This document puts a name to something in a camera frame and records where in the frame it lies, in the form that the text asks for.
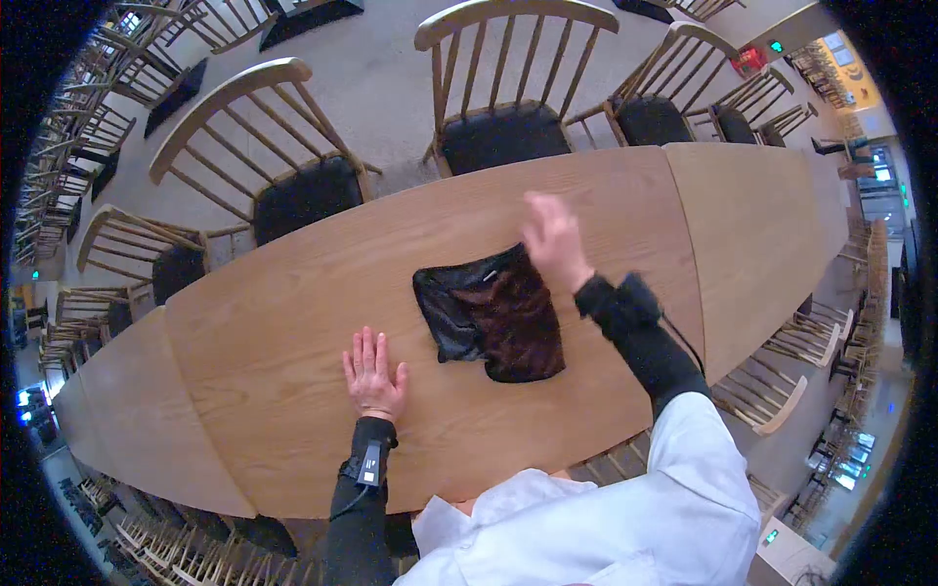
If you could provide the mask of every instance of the wooden table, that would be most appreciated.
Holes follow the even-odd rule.
[[[96,431],[114,463],[107,474],[169,501],[252,518],[257,511],[192,408],[166,336],[165,310],[156,308],[124,330],[72,377],[81,377]]]
[[[809,165],[820,155],[714,146],[664,147],[694,246],[710,384],[772,337],[847,241],[840,191]]]
[[[771,336],[834,256],[807,172],[803,154],[777,147],[593,151],[408,189],[288,234],[173,296],[83,367],[99,428],[135,413],[100,431],[126,474],[111,475],[171,498],[173,471],[191,486],[171,500],[225,512],[194,475],[218,459],[261,514],[327,516],[356,419],[340,353],[365,324],[386,332],[391,360],[412,370],[388,512],[434,493],[473,498],[525,467],[566,468],[651,425],[647,395],[614,348],[556,294],[567,360],[556,377],[501,384],[480,362],[438,364],[413,273],[512,246],[523,192],[558,193],[580,216],[590,261],[616,282],[642,271],[714,380]],[[720,263],[724,254],[732,261]],[[142,353],[153,345],[156,356]],[[132,398],[117,396],[144,379]],[[199,436],[193,417],[210,446],[179,439]]]

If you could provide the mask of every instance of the white sleeve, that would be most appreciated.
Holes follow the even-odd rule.
[[[746,478],[746,459],[713,402],[701,393],[673,398],[655,422],[648,472],[655,471],[759,522],[759,505]]]

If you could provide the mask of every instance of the red fire extinguisher box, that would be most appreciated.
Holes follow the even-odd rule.
[[[765,57],[765,53],[755,47],[749,47],[740,51],[739,59],[731,59],[730,63],[733,64],[736,73],[745,80],[761,71],[768,63],[768,59]]]

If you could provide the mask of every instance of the framed picture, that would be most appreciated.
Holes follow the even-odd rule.
[[[827,45],[827,49],[836,51],[840,47],[843,47],[843,39],[840,38],[840,33],[831,33],[824,37],[824,44]]]
[[[839,51],[834,51],[834,61],[836,61],[837,65],[841,67],[850,65],[854,62],[854,54],[851,53],[849,49],[844,47]]]

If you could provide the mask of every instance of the person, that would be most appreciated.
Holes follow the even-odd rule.
[[[483,493],[470,515],[434,497],[414,522],[420,560],[397,581],[439,584],[743,584],[760,534],[746,461],[701,371],[658,324],[657,300],[636,274],[614,287],[588,263],[576,217],[557,197],[526,193],[523,242],[552,294],[572,293],[626,360],[652,404],[648,473],[593,483],[522,471]],[[397,445],[409,370],[387,366],[387,339],[368,328],[342,355],[359,414],[328,527],[325,583],[386,585],[387,485],[365,490],[356,471],[369,441],[384,470]]]

